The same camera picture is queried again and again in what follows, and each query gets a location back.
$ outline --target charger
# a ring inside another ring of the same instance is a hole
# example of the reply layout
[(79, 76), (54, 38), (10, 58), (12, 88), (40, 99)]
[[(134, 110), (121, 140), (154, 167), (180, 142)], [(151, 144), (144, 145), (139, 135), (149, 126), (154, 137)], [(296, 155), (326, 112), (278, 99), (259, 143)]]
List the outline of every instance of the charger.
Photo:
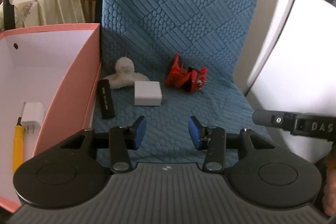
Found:
[(134, 105), (159, 106), (162, 102), (160, 82), (135, 81)]
[(28, 132), (29, 130), (40, 130), (44, 119), (44, 108), (39, 102), (26, 103), (23, 110), (21, 125)]

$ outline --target chair backrest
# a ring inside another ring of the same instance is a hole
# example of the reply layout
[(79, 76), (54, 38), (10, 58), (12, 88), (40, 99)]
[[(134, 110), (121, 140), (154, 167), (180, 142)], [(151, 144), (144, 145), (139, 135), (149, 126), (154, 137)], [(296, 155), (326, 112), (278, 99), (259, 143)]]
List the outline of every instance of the chair backrest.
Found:
[(175, 53), (232, 81), (257, 0), (103, 0), (102, 59), (139, 71), (166, 68)]

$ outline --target screwdriver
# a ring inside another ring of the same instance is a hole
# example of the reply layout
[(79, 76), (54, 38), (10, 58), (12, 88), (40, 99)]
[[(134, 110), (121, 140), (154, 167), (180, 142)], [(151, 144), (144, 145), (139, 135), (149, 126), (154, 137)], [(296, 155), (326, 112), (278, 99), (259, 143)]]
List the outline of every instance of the screwdriver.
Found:
[(23, 103), (20, 117), (17, 119), (15, 126), (14, 146), (13, 146), (13, 173), (23, 163), (23, 135), (25, 129), (21, 125), (23, 110), (25, 109), (26, 102)]

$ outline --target ribbed gray plate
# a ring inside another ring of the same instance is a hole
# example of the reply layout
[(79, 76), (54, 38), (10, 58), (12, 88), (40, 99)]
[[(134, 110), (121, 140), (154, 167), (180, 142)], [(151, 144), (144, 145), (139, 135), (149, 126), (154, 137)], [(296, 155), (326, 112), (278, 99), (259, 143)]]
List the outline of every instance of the ribbed gray plate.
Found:
[(43, 210), (24, 205), (8, 221), (13, 224), (326, 222), (310, 205), (281, 211), (254, 206), (236, 196), (222, 176), (206, 174), (196, 164), (146, 163), (138, 164), (130, 173), (113, 175), (102, 192), (79, 206)]

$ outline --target blue textured cloth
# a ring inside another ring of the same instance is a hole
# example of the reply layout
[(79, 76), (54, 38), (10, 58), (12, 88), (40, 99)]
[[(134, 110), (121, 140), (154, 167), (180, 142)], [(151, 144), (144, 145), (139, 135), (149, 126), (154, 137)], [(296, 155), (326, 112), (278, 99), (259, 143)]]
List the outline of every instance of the blue textured cloth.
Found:
[[(223, 127), (239, 133), (254, 126), (252, 108), (233, 84), (232, 72), (244, 44), (257, 0), (103, 0), (102, 77), (114, 73), (122, 56), (133, 60), (137, 72), (160, 81), (166, 102), (158, 107), (134, 106), (134, 87), (112, 91), (116, 118), (102, 120), (97, 105), (93, 128), (131, 125), (139, 115), (147, 117), (147, 133), (137, 151), (129, 151), (133, 162), (198, 162), (205, 152), (194, 149), (188, 134), (188, 118), (195, 115), (203, 125)], [(203, 90), (185, 94), (163, 85), (175, 53), (192, 67), (209, 69)], [(227, 153), (227, 165), (237, 159)], [(109, 164), (101, 150), (98, 161)]]

